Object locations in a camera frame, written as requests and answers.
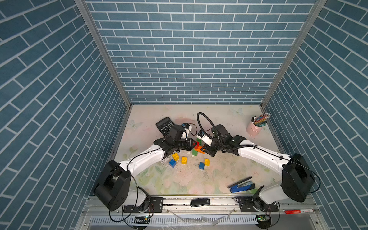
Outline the orange long lego brick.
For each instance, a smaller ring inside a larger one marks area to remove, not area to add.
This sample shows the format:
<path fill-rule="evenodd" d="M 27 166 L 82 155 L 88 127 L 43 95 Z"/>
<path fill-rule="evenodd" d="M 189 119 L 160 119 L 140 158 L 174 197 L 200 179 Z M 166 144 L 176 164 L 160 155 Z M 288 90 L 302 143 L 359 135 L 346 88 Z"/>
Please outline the orange long lego brick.
<path fill-rule="evenodd" d="M 200 146 L 196 148 L 196 151 L 198 151 L 198 152 L 200 152 L 200 153 L 202 153 L 202 154 L 205 154 L 205 152 L 203 152 L 203 151 L 201 150 L 201 147 L 200 147 Z"/>

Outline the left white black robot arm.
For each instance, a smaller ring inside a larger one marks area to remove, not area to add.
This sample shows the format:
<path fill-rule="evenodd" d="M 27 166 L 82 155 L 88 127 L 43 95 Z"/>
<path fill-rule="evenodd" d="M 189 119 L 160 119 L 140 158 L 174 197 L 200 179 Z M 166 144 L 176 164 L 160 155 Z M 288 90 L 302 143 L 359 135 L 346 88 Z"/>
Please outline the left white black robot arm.
<path fill-rule="evenodd" d="M 151 165 L 171 156 L 177 150 L 191 151 L 197 142 L 188 137 L 192 126 L 189 123 L 172 125 L 168 133 L 142 153 L 130 159 L 109 161 L 98 176 L 93 194 L 108 208 L 115 211 L 121 206 L 134 206 L 139 212 L 150 206 L 150 194 L 131 180 Z"/>

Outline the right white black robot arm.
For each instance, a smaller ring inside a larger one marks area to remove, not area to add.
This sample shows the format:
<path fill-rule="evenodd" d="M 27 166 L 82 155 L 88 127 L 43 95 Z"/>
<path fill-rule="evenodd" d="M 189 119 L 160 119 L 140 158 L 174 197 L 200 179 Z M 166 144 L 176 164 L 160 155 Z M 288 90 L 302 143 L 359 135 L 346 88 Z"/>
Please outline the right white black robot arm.
<path fill-rule="evenodd" d="M 214 157 L 218 151 L 248 158 L 278 173 L 281 179 L 268 186 L 261 186 L 252 198 L 257 211 L 264 211 L 276 201 L 292 199 L 303 203 L 310 193 L 315 177 L 303 156 L 281 154 L 263 148 L 245 137 L 231 134 L 223 125 L 211 129 L 213 136 L 200 130 L 197 138 L 205 144 L 201 150 Z"/>

